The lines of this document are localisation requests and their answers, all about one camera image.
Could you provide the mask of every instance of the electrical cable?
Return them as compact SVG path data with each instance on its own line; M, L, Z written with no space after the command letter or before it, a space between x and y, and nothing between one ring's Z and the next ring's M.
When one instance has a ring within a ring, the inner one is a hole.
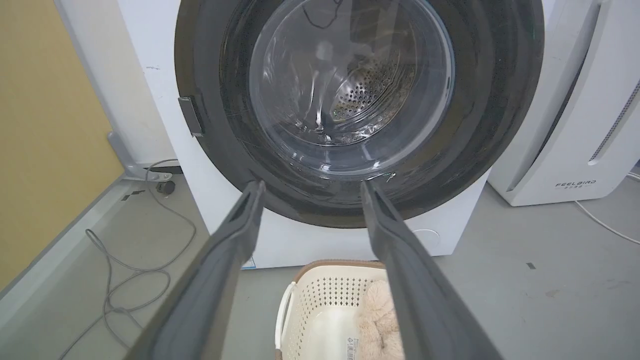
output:
M162 161L158 161L157 163L154 163L151 166L149 166L147 171L145 172L145 184L147 186L148 193L151 194L151 197L155 200L156 203L158 203L162 208L164 208L165 210L169 211L170 213L180 217L181 219L186 221L187 224L189 224L191 226L193 231L191 232L191 236L189 237L189 240L187 241L185 246L180 251L178 251L178 253L174 257L172 257L171 260L169 260L165 264L157 266L155 268L145 269L145 268L138 268L138 267L135 267L135 266L128 265L128 264L124 263L123 261L120 261L118 258L114 257L113 255L111 255L111 253L109 253L107 248L104 246L104 243L102 242L102 240L100 240L100 238L95 234L95 232L93 232L91 229L86 229L85 233L89 237L89 240L91 240L91 242L104 255L104 259L107 262L107 267L108 267L108 270L109 270L108 274L107 274L106 293L105 293L105 296L104 296L104 301L102 303L102 314L100 316L98 316L89 326L87 326L87 328L85 330L83 330L80 333L80 335L65 349L65 351L62 353L62 355L60 355L58 360L64 359L64 357L69 353L69 351L71 351L71 349L76 345L76 343L78 341L80 341L80 339L82 339L83 336L87 332L89 332L89 330L91 330L91 328L93 326L95 326L95 324L97 324L100 320L104 320L104 325L107 328L107 330L111 333L113 338L119 344L121 344L124 348L128 349L129 346L126 344L126 342L118 334L116 334L116 332L109 325L109 321L107 319L107 315L110 314L110 313L124 314L133 323L135 323L137 327L142 329L142 325L140 325L140 323L133 317L133 315L131 313L133 311L140 310L140 309L150 305L151 303L155 302L156 300L160 299L166 293L167 289L169 288L169 285L171 284L171 275L165 270L165 268L167 266L171 265L175 260L177 260L180 257L180 255L182 255L182 253L184 253L184 251L189 247L189 245L191 245L191 243L193 242L193 239L196 236L196 229L197 228L196 228L196 225L193 223L193 221L189 220L184 215L178 213L177 211L175 211L175 210L169 208L168 206L164 205L163 203L161 203L160 200L158 200L157 197L154 195L153 191L151 191L151 187L149 185L149 180L148 180L149 171L151 171L151 169L153 169L155 166L157 166L159 164L162 164L162 163L166 163L168 161L177 161L177 159L162 160ZM111 278L113 276L113 265L111 264L112 260L114 262L118 263L119 265L125 267L125 268L128 268L130 270L135 271L131 276L129 276L128 278L126 278L123 281L119 282L114 287L111 287ZM130 281L130 280L132 280L134 278L137 278L137 277L139 277L141 275L151 274L151 273L163 274L166 277L166 284L165 284L164 288L154 298L152 298L149 301L146 301L144 304L140 304L138 306L134 306L134 307L131 307L129 309L126 309L124 307L116 307L116 306L112 305L111 297L113 296L114 292L117 289L119 289L122 285L124 285L125 283L127 283L128 281Z
M344 0L333 0L333 3L336 5L335 7L335 11L333 13L333 18L331 19L331 21L325 25L325 26L320 26L318 24L316 24L315 22L311 21L311 18L309 17L309 14L307 13L307 8L305 8L305 6L302 6L302 12L305 13L305 17L307 18L307 20L309 21L309 24L311 24L313 27L318 28L318 29L326 29L329 28L329 26L331 26L333 24L333 22L335 21L335 19L338 19L338 9L340 9L340 5L342 5L342 2Z
M640 181L640 176L638 174L635 174L633 172L630 172L627 174L628 177L631 177L632 179L636 180L636 181ZM589 212L589 210L587 210L579 201L574 201L576 205L578 205L578 207L583 210L585 212L585 214L587 214L593 221L597 222L598 224L600 224L602 227L604 227L605 229L609 230L610 232L618 235L619 237L626 239L628 241L631 241L632 243L636 243L638 245L640 245L640 241L636 240L636 239L632 239L630 237L628 237L627 235L622 234L621 232L613 229L611 226L603 223L602 221L600 221L600 219L598 219L596 216L594 216L592 213Z

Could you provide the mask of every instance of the metal frame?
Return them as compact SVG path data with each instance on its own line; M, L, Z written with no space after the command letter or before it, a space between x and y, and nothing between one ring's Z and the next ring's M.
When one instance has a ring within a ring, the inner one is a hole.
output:
M118 156L118 160L124 167L124 177L126 180L151 181L153 183L165 183L171 180L171 174L168 172L149 171L148 178L145 178L147 170L133 160L129 150L124 145L122 138L115 131L111 131L107 135L107 139L111 147Z

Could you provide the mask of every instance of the floor stain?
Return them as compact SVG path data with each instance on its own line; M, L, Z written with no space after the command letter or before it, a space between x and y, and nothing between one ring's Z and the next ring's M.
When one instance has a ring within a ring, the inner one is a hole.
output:
M624 285L628 285L628 284L631 284L631 282L630 281L626 281L626 280L618 281L617 284L608 286L607 290L613 290L615 288L619 288L620 286L624 286Z
M558 290L558 289L553 289L553 290L549 290L549 291L547 291L547 292L545 293L545 295L546 295L547 297L555 298L555 297L556 297L556 294L557 294L558 292L560 292L560 290Z

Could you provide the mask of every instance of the front-load washing machine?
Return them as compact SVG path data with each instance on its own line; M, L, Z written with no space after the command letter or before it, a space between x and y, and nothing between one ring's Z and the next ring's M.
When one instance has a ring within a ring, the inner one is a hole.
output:
M540 74L540 0L120 1L210 232L250 181L247 267L374 259L360 183L451 254Z

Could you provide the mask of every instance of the plush toy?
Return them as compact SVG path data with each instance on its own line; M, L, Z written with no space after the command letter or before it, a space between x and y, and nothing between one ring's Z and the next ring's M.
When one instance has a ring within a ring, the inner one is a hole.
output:
M367 289L356 323L360 331L357 360L403 360L400 329L387 281L375 281Z

